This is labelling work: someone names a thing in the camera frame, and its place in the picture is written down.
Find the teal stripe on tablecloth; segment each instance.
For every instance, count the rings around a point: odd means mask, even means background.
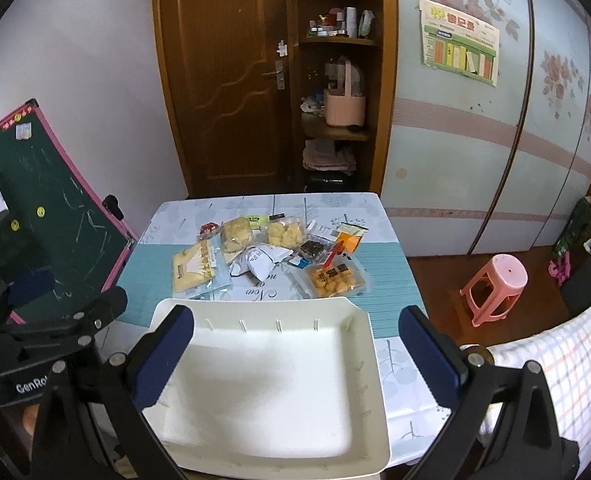
[[[427,314],[399,244],[360,244],[355,256],[371,278],[371,290],[351,301],[369,313],[374,338],[398,335],[398,317],[405,306],[418,305]]]
[[[183,248],[169,244],[135,246],[117,280],[128,297],[126,312],[118,318],[120,321],[150,325],[157,304],[172,296],[170,262],[173,254]],[[398,316],[404,306],[416,304],[427,313],[399,244],[360,244],[355,256],[370,276],[371,289],[352,296],[351,301],[369,313],[375,338],[398,335]]]

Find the sticker on chalkboard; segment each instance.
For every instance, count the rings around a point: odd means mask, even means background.
[[[31,123],[16,125],[16,140],[28,140],[31,138]]]

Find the pink toy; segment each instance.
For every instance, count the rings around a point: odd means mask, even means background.
[[[549,262],[549,274],[558,280],[558,286],[562,286],[571,276],[571,256],[569,251],[565,251],[562,258],[557,262]]]
[[[493,291],[482,306],[478,306],[471,295],[471,289],[480,281],[487,282],[493,287]],[[527,270],[515,256],[510,254],[493,256],[460,291],[460,295],[466,298],[466,302],[473,312],[473,326],[480,326],[487,321],[504,319],[522,294],[527,281]],[[507,300],[507,309],[502,314],[493,316],[493,312],[504,300]]]

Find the poster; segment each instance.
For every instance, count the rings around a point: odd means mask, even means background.
[[[498,84],[499,29],[430,0],[419,9],[425,64]]]

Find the white tray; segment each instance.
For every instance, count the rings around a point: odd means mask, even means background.
[[[355,478],[386,467],[366,312],[347,298],[163,300],[150,330],[176,304],[193,311],[195,335],[144,415],[179,466],[261,480]]]

